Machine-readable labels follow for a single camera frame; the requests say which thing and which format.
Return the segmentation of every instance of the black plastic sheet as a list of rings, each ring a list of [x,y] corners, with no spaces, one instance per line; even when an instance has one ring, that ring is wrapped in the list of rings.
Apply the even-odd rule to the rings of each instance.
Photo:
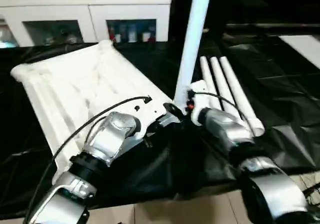
[[[22,84],[10,70],[89,46],[57,46],[0,50],[0,219],[25,214],[35,185],[52,154]],[[174,95],[182,45],[125,44],[118,50],[171,98]],[[221,45],[242,83],[266,133],[256,139],[290,174],[320,169],[320,71],[277,38],[234,39]],[[211,40],[201,42],[199,55],[221,55]],[[201,79],[199,65],[193,80]],[[206,186],[235,188],[233,170],[218,140],[190,122],[172,124],[117,159],[90,208],[156,198],[190,197]],[[49,189],[53,166],[39,192]]]

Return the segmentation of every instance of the white cabinet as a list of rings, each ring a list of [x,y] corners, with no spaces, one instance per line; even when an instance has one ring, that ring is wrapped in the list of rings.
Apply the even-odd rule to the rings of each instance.
[[[72,34],[80,43],[97,41],[88,6],[4,7],[0,13],[20,47],[45,45],[51,38],[60,44],[68,31],[65,37]]]
[[[134,25],[132,31],[136,33],[136,39],[142,39],[139,36],[149,33],[156,41],[168,40],[170,5],[90,6],[90,12],[98,41],[112,39],[111,29],[115,32],[113,35],[123,32],[122,27],[128,33],[130,25]]]
[[[171,0],[0,0],[0,17],[21,47],[110,38],[167,41],[170,5]]]

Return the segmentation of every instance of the white pvc pipe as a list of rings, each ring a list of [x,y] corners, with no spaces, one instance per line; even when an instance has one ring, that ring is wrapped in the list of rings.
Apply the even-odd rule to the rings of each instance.
[[[255,135],[263,135],[265,128],[261,121],[256,117],[256,114],[254,113],[254,110],[247,99],[246,94],[244,93],[228,59],[223,56],[220,58],[220,62],[238,107],[248,119],[248,122],[253,128]]]
[[[213,74],[215,77],[215,81],[217,83],[216,85],[218,86],[218,89],[219,89],[219,94],[234,104],[235,101],[232,97],[231,91],[225,79],[224,73],[222,72],[218,59],[216,57],[212,57],[210,61],[211,61],[211,66],[214,72]],[[222,105],[226,112],[235,116],[238,121],[242,121],[238,110],[234,106],[232,106],[231,104],[223,100],[222,100]]]
[[[206,60],[206,57],[202,56],[200,57],[200,66],[201,66],[201,71],[202,71],[202,76],[203,76],[203,80],[205,81],[208,91],[210,93],[213,94],[217,94],[216,88],[215,88],[215,84],[214,84],[214,80],[212,79],[211,73],[210,73],[210,68],[208,65],[208,62]],[[213,96],[209,96],[209,104],[211,108],[217,108],[219,110],[221,110],[221,105],[220,105],[220,101],[218,98],[213,97]]]
[[[184,111],[187,105],[187,90],[190,88],[196,64],[199,44],[207,15],[209,0],[192,0],[188,27],[181,58],[174,104]]]

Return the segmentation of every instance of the black cable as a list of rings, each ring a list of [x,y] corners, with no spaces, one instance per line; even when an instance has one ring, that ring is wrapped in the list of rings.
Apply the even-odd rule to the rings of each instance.
[[[191,94],[214,96],[214,97],[217,97],[218,99],[221,99],[221,100],[227,102],[228,104],[232,105],[233,107],[235,107],[239,111],[240,115],[244,118],[244,120],[248,123],[248,126],[249,126],[249,128],[250,128],[250,130],[252,132],[252,135],[255,137],[254,129],[252,128],[252,126],[251,126],[250,122],[248,121],[247,117],[243,114],[243,112],[240,110],[240,108],[237,105],[235,105],[234,103],[232,103],[230,100],[228,100],[225,97],[222,97],[220,95],[216,95],[216,94],[208,93],[208,92],[193,92],[192,91]]]
[[[319,192],[319,188],[320,188],[320,182],[318,182],[317,184],[314,184],[313,186],[308,187],[307,189],[305,189],[303,191],[303,194],[304,194],[305,198],[308,199],[310,197],[310,199],[312,200],[312,203],[309,203],[309,205],[312,205],[312,206],[319,206],[320,205],[320,202],[313,203],[313,199],[312,199],[312,194],[315,191]]]
[[[59,153],[62,151],[62,149],[65,147],[65,145],[70,141],[72,140],[76,135],[78,135],[80,133],[80,131],[82,131],[82,129],[84,129],[87,125],[89,125],[91,122],[93,122],[95,119],[97,119],[98,117],[102,116],[103,114],[105,114],[106,112],[110,111],[111,109],[114,109],[115,107],[118,107],[119,105],[122,105],[124,103],[127,103],[127,102],[130,102],[132,100],[139,100],[139,99],[143,99],[145,103],[149,102],[151,100],[151,97],[147,97],[147,96],[138,96],[138,97],[133,97],[133,98],[129,98],[129,99],[126,99],[126,100],[123,100],[115,105],[112,105],[111,107],[101,111],[99,114],[95,115],[94,117],[92,117],[90,120],[88,120],[85,124],[83,124],[81,127],[79,127],[74,133],[71,134],[71,136],[69,136],[65,142],[59,147],[59,149],[56,151],[56,153],[53,155],[50,163],[48,164],[48,166],[46,167],[45,171],[43,172],[42,176],[41,176],[41,179],[33,193],[33,196],[29,202],[29,205],[28,205],[28,208],[27,208],[27,212],[26,212],[26,216],[23,220],[23,224],[27,224],[27,221],[28,221],[28,218],[29,218],[29,215],[30,215],[30,212],[31,212],[31,209],[33,207],[33,203],[34,203],[34,200],[37,196],[37,193],[41,187],[41,184],[43,183],[44,179],[45,179],[45,176],[47,174],[47,172],[49,171],[51,165],[54,163],[56,157],[59,155]]]
[[[89,137],[91,136],[91,132],[93,131],[94,127],[95,127],[100,121],[102,121],[102,120],[104,120],[104,119],[106,119],[106,116],[101,117],[100,119],[98,119],[98,120],[91,126],[91,128],[90,128],[90,130],[89,130],[89,132],[88,132],[88,134],[87,134],[87,136],[86,136],[86,139],[85,139],[85,141],[84,141],[85,144],[88,142],[88,139],[89,139]]]

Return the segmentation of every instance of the bottle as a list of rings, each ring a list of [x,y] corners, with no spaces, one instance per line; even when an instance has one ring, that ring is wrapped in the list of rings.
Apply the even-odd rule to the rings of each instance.
[[[130,24],[129,26],[129,32],[128,32],[128,42],[129,43],[135,43],[137,42],[137,30],[135,24]]]

